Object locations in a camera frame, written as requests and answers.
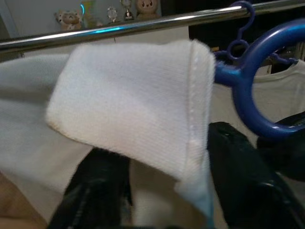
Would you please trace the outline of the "tan plush toy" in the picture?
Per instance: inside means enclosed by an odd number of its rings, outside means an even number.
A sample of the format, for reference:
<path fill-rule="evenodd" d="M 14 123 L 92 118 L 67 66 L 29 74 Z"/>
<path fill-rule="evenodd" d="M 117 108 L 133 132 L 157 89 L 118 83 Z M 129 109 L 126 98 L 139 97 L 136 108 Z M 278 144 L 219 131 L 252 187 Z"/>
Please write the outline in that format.
<path fill-rule="evenodd" d="M 135 6 L 138 20 L 150 20 L 160 17 L 157 13 L 159 0 L 136 0 Z"/>

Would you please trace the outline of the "gold trophy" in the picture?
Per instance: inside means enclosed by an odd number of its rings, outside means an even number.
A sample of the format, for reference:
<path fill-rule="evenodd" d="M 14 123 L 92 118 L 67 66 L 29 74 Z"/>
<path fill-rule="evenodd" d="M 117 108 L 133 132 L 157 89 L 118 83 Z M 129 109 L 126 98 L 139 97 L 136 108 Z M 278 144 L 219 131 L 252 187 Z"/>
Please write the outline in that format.
<path fill-rule="evenodd" d="M 132 0 L 120 0 L 121 5 L 125 8 L 124 20 L 132 21 L 134 16 L 131 12 Z"/>

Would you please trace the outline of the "chrome clothes rack rail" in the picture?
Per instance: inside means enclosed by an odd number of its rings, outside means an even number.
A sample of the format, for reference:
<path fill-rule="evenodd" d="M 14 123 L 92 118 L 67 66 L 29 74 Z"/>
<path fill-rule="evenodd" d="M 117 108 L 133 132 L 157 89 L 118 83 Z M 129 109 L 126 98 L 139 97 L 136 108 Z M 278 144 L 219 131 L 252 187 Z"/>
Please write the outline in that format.
<path fill-rule="evenodd" d="M 127 24 L 98 27 L 88 30 L 27 36 L 0 42 L 0 54 L 31 52 L 40 49 L 56 48 L 155 30 L 166 30 L 198 24 L 221 22 L 225 20 L 234 20 L 248 17 L 249 15 L 249 10 L 241 6 L 231 6 L 222 9 L 202 10 L 160 17 L 154 20 L 132 21 Z"/>

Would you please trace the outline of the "green yellow box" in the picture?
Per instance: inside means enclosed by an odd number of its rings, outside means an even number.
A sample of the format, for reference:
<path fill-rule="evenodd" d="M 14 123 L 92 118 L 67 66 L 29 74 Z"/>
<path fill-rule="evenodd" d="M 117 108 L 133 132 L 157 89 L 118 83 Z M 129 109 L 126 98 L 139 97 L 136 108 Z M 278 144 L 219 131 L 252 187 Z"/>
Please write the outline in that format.
<path fill-rule="evenodd" d="M 95 3 L 96 0 L 82 0 L 80 3 L 85 28 L 93 28 L 97 26 L 97 19 L 94 9 Z"/>

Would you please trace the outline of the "spotted plush bear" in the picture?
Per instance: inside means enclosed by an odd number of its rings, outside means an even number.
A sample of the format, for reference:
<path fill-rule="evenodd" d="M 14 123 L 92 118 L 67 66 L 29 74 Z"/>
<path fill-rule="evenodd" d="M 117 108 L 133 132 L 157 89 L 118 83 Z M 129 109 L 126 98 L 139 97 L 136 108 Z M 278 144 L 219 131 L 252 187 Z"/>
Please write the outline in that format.
<path fill-rule="evenodd" d="M 62 31 L 80 30 L 82 27 L 82 14 L 79 10 L 59 10 L 54 16 Z"/>

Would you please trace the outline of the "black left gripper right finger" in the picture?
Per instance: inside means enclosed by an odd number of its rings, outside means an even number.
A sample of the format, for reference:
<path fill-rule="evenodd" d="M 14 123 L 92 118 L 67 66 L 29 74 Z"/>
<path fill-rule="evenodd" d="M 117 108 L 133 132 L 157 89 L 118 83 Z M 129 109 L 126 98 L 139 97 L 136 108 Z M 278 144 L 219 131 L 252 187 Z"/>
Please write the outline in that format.
<path fill-rule="evenodd" d="M 207 149 L 228 229 L 305 229 L 305 208 L 244 134 L 211 123 Z"/>

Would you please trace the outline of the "white ribbed knit garment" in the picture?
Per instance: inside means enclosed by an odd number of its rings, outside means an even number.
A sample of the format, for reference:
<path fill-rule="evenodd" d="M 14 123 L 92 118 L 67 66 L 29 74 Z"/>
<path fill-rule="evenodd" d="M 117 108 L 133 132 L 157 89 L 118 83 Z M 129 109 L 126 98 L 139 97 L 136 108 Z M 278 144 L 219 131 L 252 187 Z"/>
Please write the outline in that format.
<path fill-rule="evenodd" d="M 135 223 L 212 215 L 207 131 L 215 58 L 198 42 L 85 44 L 0 63 L 0 171 L 32 204 L 95 146 L 132 161 Z"/>

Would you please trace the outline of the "clear crystal trophy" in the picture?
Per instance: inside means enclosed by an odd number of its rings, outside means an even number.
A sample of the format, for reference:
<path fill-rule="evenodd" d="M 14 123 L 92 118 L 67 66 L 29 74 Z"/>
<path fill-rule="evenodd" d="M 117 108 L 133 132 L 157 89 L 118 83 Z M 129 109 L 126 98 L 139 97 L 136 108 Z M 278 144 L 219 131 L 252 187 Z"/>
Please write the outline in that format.
<path fill-rule="evenodd" d="M 112 23 L 115 23 L 117 20 L 117 17 L 118 17 L 118 12 L 117 12 L 116 8 L 109 7 L 107 9 L 107 16 Z"/>

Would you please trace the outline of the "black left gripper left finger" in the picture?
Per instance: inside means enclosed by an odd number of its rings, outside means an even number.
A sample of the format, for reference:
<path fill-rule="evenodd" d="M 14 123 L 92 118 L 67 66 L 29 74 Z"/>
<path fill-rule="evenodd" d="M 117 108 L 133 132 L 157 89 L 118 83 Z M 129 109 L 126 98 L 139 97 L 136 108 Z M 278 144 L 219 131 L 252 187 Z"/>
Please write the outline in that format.
<path fill-rule="evenodd" d="M 78 164 L 47 229 L 119 229 L 129 158 L 93 148 Z"/>

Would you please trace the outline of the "purple plastic hanger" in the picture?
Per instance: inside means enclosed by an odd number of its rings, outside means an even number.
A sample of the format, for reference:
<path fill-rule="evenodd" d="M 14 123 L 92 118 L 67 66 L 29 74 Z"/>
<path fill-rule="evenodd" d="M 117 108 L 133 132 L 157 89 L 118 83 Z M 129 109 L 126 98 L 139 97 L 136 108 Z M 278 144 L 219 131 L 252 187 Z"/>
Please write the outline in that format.
<path fill-rule="evenodd" d="M 280 24 L 256 39 L 236 67 L 217 62 L 214 81 L 232 89 L 232 98 L 241 121 L 260 137 L 281 140 L 305 129 L 305 125 L 281 125 L 266 119 L 257 109 L 252 88 L 260 64 L 283 46 L 305 40 L 305 18 Z"/>
<path fill-rule="evenodd" d="M 230 7 L 246 8 L 247 14 L 250 15 L 249 20 L 244 26 L 242 26 L 238 29 L 236 39 L 229 43 L 226 50 L 218 50 L 218 51 L 215 51 L 214 54 L 215 54 L 216 58 L 219 60 L 221 59 L 221 57 L 224 57 L 226 60 L 230 60 L 234 63 L 239 63 L 242 59 L 245 58 L 245 54 L 250 49 L 251 45 L 254 44 L 254 43 L 249 44 L 247 40 L 244 40 L 243 33 L 253 24 L 254 19 L 255 19 L 255 10 L 254 10 L 253 5 L 250 2 L 245 1 L 245 0 L 235 1 L 234 3 L 232 3 L 230 5 Z M 242 48 L 244 48 L 244 51 L 242 52 L 242 54 L 240 56 L 234 56 L 233 48 L 235 46 L 241 46 Z M 271 53 L 267 57 L 267 59 L 269 59 L 271 62 L 278 62 L 281 64 L 287 64 L 287 65 L 296 64 L 298 62 L 298 59 L 293 58 L 293 57 L 287 57 L 287 58 L 281 57 L 277 53 L 277 51 L 278 50 Z"/>

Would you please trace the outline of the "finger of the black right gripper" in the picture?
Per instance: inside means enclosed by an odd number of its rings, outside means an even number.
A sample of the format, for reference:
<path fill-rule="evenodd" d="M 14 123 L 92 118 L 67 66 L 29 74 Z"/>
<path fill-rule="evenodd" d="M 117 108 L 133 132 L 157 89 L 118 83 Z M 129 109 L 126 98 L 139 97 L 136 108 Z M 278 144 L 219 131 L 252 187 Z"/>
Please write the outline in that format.
<path fill-rule="evenodd" d="M 274 171 L 291 179 L 305 179 L 305 135 L 291 135 L 281 141 L 259 138 L 258 150 Z"/>
<path fill-rule="evenodd" d="M 276 124 L 279 124 L 281 126 L 285 127 L 295 127 L 295 126 L 303 126 L 305 125 L 305 113 L 298 113 L 289 117 L 286 117 L 282 120 L 279 120 L 276 122 Z"/>

